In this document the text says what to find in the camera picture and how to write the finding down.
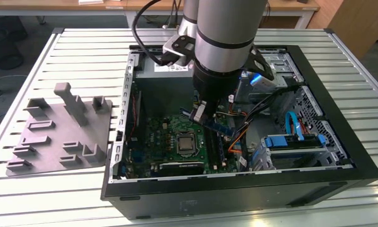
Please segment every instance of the orange wire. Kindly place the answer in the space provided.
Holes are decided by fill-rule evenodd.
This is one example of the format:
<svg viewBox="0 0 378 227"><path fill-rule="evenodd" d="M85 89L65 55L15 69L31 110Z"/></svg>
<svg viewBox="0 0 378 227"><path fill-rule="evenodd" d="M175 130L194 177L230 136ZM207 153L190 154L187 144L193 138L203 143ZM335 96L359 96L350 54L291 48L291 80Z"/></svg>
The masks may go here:
<svg viewBox="0 0 378 227"><path fill-rule="evenodd" d="M242 153L239 150L230 150L229 153Z"/></svg>
<svg viewBox="0 0 378 227"><path fill-rule="evenodd" d="M238 142L238 140L241 139L241 137L243 136L243 134L245 134L246 131L247 131L247 128L243 130L243 132L241 132L238 138L235 139L235 141L233 142L233 144L229 146L229 149L227 149L229 152L231 152L234 144Z"/></svg>

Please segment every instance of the white label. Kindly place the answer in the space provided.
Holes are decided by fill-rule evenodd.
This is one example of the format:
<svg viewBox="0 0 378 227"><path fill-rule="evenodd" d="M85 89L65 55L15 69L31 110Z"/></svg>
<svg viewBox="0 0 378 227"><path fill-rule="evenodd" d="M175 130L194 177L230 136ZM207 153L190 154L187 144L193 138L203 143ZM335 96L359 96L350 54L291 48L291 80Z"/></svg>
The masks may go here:
<svg viewBox="0 0 378 227"><path fill-rule="evenodd" d="M230 103L234 102L234 95L229 95L229 96L227 96L227 101L229 101Z"/></svg>
<svg viewBox="0 0 378 227"><path fill-rule="evenodd" d="M245 160L245 158L242 158L242 156L241 156L241 158L239 158L239 163L242 164L242 166L246 167L246 160Z"/></svg>
<svg viewBox="0 0 378 227"><path fill-rule="evenodd" d="M314 7L303 7L302 10L317 10L318 8Z"/></svg>
<svg viewBox="0 0 378 227"><path fill-rule="evenodd" d="M187 66L179 66L173 64L171 66L159 66L157 63L153 64L153 71L154 72L183 72L189 71Z"/></svg>
<svg viewBox="0 0 378 227"><path fill-rule="evenodd" d="M105 8L106 9L123 9L122 6L106 6Z"/></svg>

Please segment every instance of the wire bundle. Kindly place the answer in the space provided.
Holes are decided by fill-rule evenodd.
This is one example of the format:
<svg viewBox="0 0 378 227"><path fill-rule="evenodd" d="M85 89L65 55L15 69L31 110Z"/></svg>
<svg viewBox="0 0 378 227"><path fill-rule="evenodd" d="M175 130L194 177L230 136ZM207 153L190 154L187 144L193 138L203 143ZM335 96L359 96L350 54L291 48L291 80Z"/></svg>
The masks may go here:
<svg viewBox="0 0 378 227"><path fill-rule="evenodd" d="M249 128L249 125L254 119L254 116L261 112L263 111L265 109L269 108L269 106L271 105L271 103L274 102L275 100L275 97L279 96L282 93L285 92L289 92L289 91L295 91L299 86L299 85L294 85L294 86L290 86L290 87L286 87L286 88L282 88L277 91L274 91L270 95L267 95L251 108L250 112L247 113L247 115L245 116L245 119L242 121L242 124L239 126L239 128L237 129L235 133L234 133L234 139L233 139L233 143L227 149L227 152L229 153L241 153L242 151L239 150L234 150L233 147L235 145L235 143L239 141L239 139L243 137L246 131L247 131L247 128Z"/></svg>

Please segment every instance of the blue led light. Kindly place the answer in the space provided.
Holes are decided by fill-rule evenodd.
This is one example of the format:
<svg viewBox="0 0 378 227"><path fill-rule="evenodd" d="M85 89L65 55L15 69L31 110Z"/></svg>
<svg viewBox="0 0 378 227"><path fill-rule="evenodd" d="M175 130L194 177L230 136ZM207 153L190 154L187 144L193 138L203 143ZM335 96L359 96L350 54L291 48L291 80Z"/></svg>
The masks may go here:
<svg viewBox="0 0 378 227"><path fill-rule="evenodd" d="M255 77L251 79L250 84L255 84L258 82L258 80L262 79L261 74L255 73L254 75L255 75Z"/></svg>

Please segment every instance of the motherboard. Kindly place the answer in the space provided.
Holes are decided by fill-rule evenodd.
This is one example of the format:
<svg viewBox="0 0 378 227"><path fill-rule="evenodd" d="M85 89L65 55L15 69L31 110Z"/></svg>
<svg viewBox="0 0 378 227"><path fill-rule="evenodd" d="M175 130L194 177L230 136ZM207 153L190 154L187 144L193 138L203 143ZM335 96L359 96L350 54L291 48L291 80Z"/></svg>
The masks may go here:
<svg viewBox="0 0 378 227"><path fill-rule="evenodd" d="M143 148L130 150L134 178L237 172L234 157L223 154L225 138L218 137L217 154L206 148L202 126L186 117L173 115L146 119Z"/></svg>

